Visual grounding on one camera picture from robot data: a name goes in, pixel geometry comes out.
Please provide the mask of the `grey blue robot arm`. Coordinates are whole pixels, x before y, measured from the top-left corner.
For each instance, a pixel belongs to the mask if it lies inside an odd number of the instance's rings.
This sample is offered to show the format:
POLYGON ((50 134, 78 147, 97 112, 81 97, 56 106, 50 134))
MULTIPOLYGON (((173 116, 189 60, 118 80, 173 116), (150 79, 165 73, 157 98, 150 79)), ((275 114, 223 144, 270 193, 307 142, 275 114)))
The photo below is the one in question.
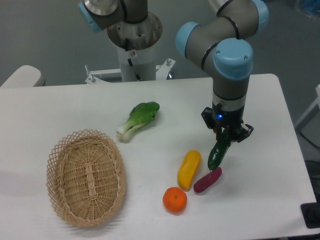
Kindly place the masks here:
MULTIPOLYGON (((253 50, 246 38, 264 29, 269 10, 261 0, 215 0, 216 19, 206 25, 185 23, 175 47, 213 80, 212 106, 202 112, 207 127, 230 142, 248 138, 253 128, 244 124, 243 112, 253 69, 253 50)), ((90 29, 106 31, 118 49, 124 82, 154 81, 154 46, 163 27, 146 0, 83 0, 78 8, 90 29)))

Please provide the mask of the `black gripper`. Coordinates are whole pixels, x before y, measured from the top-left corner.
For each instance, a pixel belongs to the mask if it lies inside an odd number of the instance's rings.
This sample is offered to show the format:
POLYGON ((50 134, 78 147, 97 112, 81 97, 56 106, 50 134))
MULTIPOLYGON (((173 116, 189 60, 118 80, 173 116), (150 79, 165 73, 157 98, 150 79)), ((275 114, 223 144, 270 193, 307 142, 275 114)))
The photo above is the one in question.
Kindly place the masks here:
POLYGON ((237 110, 225 110, 221 103, 212 104, 212 108, 206 107, 201 116, 206 126, 211 129, 218 141, 223 130, 226 130, 229 149, 233 142, 242 142, 248 138, 254 128, 249 124, 244 124, 243 113, 244 106, 237 110))

